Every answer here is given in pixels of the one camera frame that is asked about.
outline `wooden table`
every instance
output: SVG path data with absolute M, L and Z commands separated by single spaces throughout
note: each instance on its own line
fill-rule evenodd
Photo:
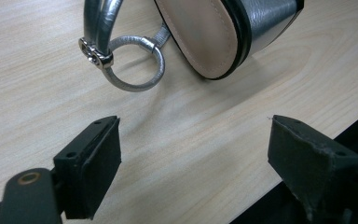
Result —
M 307 1 L 221 81 L 200 78 L 170 40 L 165 77 L 142 93 L 113 87 L 80 52 L 82 7 L 0 1 L 0 200 L 14 174 L 52 168 L 89 123 L 118 115 L 123 162 L 94 223 L 227 223 L 280 181 L 267 162 L 274 114 L 330 137 L 358 119 L 358 1 Z M 125 1 L 113 36 L 151 36 L 160 22 L 152 0 Z M 129 82 L 157 67 L 138 48 L 115 55 Z

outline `silver ankle strap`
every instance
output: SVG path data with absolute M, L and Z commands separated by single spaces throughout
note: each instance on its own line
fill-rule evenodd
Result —
M 160 49 L 171 33 L 163 23 L 153 37 L 124 35 L 110 41 L 117 14 L 123 0 L 86 0 L 84 6 L 84 37 L 79 39 L 79 47 L 91 63 L 103 71 L 114 86 L 123 91 L 147 91 L 156 86 L 164 75 L 165 61 Z M 132 85 L 119 79 L 111 66 L 114 63 L 113 51 L 125 45 L 138 45 L 152 53 L 158 62 L 158 71 L 152 79 L 141 85 Z

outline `wood grain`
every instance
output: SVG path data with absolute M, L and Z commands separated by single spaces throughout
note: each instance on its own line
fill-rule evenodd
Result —
M 228 223 L 280 181 L 267 163 L 274 114 L 330 137 L 358 119 L 358 1 L 306 1 L 276 42 L 221 81 L 200 78 L 170 40 L 165 77 L 143 93 L 114 88 L 84 58 L 82 7 L 0 2 L 0 199 L 11 176 L 52 168 L 89 123 L 118 115 L 123 162 L 95 223 Z M 159 24 L 153 1 L 125 1 L 113 36 Z M 115 60 L 134 83 L 156 69 L 137 48 Z

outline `hole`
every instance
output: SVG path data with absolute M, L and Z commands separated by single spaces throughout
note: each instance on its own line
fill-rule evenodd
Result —
M 67 158 L 73 158 L 73 157 L 75 157 L 75 156 L 76 156 L 76 153 L 75 153 L 75 152 L 70 152 L 70 153 L 66 154 L 66 157 L 67 157 Z
M 81 45 L 81 51 L 83 51 L 85 55 L 89 55 L 89 53 L 87 52 L 87 48 L 84 44 Z
M 97 58 L 95 55 L 90 55 L 90 56 L 89 56 L 89 61 L 90 61 L 91 63 L 95 64 L 95 65 L 100 64 L 100 63 L 98 62 L 98 58 Z
M 336 155 L 338 155 L 338 156 L 346 156 L 347 153 L 338 151 L 338 152 L 336 152 Z
M 20 185 L 29 185 L 39 179 L 40 174 L 36 172 L 28 173 L 19 178 L 18 182 Z

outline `metal ring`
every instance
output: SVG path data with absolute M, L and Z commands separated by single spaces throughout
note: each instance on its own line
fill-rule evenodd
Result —
M 118 37 L 109 43 L 109 48 L 113 52 L 115 49 L 118 49 L 125 45 L 138 45 L 139 47 L 141 47 L 141 49 L 144 49 L 155 56 L 158 63 L 158 71 L 156 72 L 154 77 L 144 84 L 132 85 L 119 79 L 115 75 L 111 67 L 104 68 L 103 74 L 109 80 L 110 83 L 112 83 L 119 89 L 122 89 L 123 91 L 139 92 L 150 90 L 158 84 L 165 71 L 164 57 L 162 56 L 159 48 L 157 48 L 156 44 L 150 41 L 147 37 L 140 37 L 135 35 L 124 35 Z

